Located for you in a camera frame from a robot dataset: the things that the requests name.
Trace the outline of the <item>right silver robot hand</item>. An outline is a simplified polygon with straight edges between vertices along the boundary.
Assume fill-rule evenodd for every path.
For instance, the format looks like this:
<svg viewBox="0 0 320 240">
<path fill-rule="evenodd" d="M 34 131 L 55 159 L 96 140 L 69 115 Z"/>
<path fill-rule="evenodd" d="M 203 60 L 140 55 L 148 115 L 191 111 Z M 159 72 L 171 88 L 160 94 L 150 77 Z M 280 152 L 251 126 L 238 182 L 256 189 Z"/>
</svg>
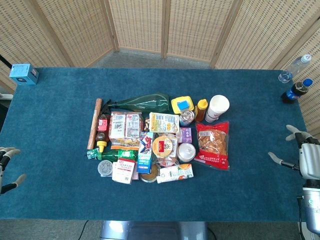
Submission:
<svg viewBox="0 0 320 240">
<path fill-rule="evenodd" d="M 285 140 L 296 140 L 298 145 L 299 161 L 296 164 L 278 158 L 273 152 L 268 152 L 271 159 L 278 165 L 299 171 L 306 180 L 320 179 L 320 142 L 306 131 L 301 131 L 293 125 L 287 124 L 291 132 Z"/>
</svg>

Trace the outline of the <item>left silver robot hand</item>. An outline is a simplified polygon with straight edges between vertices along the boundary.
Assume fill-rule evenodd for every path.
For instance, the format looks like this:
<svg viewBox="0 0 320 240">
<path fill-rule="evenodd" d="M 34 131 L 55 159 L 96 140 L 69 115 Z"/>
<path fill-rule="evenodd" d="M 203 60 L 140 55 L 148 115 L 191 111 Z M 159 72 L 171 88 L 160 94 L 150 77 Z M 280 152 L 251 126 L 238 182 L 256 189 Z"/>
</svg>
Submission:
<svg viewBox="0 0 320 240">
<path fill-rule="evenodd" d="M 5 170 L 6 170 L 8 163 L 10 162 L 10 160 L 12 159 L 13 156 L 19 154 L 20 152 L 21 152 L 21 150 L 15 148 L 15 147 L 1 147 L 0 148 L 0 194 L 1 195 L 17 188 L 27 178 L 27 175 L 24 173 L 24 174 L 20 175 L 12 183 L 3 185 L 4 173 L 5 173 Z"/>
</svg>

